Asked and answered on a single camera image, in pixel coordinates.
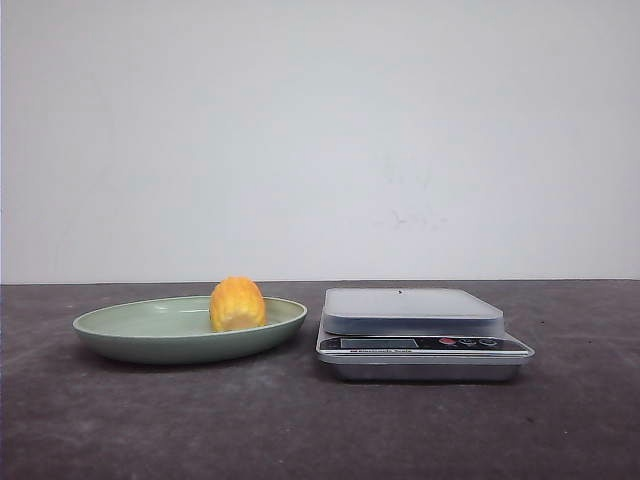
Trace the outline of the silver digital kitchen scale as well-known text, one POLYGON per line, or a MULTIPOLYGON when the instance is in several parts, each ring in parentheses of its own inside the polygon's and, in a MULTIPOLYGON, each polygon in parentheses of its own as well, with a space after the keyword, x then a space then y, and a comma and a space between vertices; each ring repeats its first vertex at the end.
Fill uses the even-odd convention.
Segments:
POLYGON ((400 287, 327 290, 316 352, 353 381, 508 381, 535 355, 470 293, 400 287))

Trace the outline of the green shallow plate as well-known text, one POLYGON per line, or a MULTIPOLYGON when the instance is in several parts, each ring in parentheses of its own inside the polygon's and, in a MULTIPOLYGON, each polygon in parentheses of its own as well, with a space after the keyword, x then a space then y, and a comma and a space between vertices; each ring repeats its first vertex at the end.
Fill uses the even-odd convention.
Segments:
POLYGON ((267 297, 264 326, 216 332, 207 296, 136 301, 87 312, 73 329, 91 351, 109 359, 154 365, 189 365, 241 358, 279 346, 293 337, 307 308, 267 297))

